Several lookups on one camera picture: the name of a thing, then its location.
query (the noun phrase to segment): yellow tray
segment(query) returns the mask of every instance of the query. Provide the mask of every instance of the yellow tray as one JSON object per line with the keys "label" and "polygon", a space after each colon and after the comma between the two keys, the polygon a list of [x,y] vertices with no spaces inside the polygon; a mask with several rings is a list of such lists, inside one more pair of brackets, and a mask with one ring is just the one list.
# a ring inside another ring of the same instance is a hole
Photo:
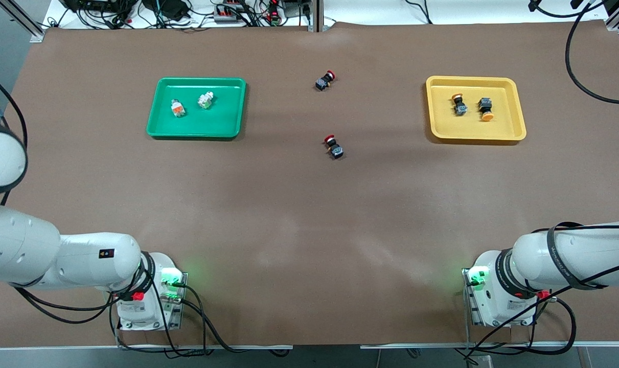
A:
{"label": "yellow tray", "polygon": [[[525,138],[525,121],[516,83],[508,78],[443,77],[434,75],[425,83],[430,109],[431,132],[450,140],[519,141]],[[452,95],[462,94],[468,112],[454,114]],[[483,121],[480,98],[491,98],[494,118]]]}

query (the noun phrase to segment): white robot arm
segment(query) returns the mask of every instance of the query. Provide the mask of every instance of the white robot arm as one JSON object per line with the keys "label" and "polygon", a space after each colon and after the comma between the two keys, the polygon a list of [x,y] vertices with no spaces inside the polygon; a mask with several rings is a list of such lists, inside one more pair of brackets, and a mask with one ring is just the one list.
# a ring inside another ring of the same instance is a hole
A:
{"label": "white robot arm", "polygon": [[[555,227],[520,236],[513,248],[487,251],[473,267],[464,270],[473,323],[499,326],[543,297],[548,289],[619,286],[619,270],[580,282],[619,266],[619,222]],[[535,311],[532,308],[507,326],[532,324]]]}
{"label": "white robot arm", "polygon": [[[0,125],[0,193],[17,186],[26,169],[24,146]],[[122,329],[180,326],[181,306],[171,302],[184,289],[171,284],[183,275],[165,254],[141,252],[130,235],[60,235],[53,224],[0,205],[0,281],[30,289],[96,287],[122,297]]]}

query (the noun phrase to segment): brown table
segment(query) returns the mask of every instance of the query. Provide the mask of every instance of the brown table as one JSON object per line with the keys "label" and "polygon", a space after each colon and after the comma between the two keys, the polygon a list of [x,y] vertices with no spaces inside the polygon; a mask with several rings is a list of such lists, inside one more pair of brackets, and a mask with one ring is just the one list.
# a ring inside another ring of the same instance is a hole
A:
{"label": "brown table", "polygon": [[[129,233],[169,254],[230,344],[461,342],[461,268],[480,253],[559,221],[619,220],[619,106],[569,80],[569,27],[52,29],[13,91],[30,167],[8,205],[63,234]],[[619,98],[619,40],[601,21],[580,25],[572,59],[590,89]],[[328,69],[337,81],[319,93],[313,83]],[[527,138],[430,137],[430,75],[513,79]],[[146,135],[166,76],[244,78],[241,134]],[[323,146],[330,133],[347,152],[337,162]],[[38,295],[103,302],[88,288]],[[619,287],[564,298],[578,340],[619,341]],[[539,324],[539,340],[567,338],[561,316]],[[187,321],[174,339],[199,344],[198,331]],[[0,347],[111,344],[106,318],[60,324],[0,284]]]}

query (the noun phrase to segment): white round joint cap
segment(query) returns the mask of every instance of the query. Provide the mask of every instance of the white round joint cap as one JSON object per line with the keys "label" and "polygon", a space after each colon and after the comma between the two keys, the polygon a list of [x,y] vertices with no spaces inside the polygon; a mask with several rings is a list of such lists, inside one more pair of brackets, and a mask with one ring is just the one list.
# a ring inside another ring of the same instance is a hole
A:
{"label": "white round joint cap", "polygon": [[0,132],[0,187],[12,184],[25,171],[25,150],[20,142]]}

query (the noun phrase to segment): green tray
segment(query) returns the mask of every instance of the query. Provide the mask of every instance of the green tray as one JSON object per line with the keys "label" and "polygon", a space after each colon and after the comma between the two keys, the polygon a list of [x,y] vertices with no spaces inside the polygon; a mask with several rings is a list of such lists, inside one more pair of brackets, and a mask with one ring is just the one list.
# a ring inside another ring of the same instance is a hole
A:
{"label": "green tray", "polygon": [[[207,91],[212,91],[214,98],[205,110],[198,105],[198,98]],[[173,99],[185,107],[185,116],[173,114]],[[246,81],[241,78],[162,78],[155,89],[146,132],[155,138],[234,138],[241,130],[245,100]]]}

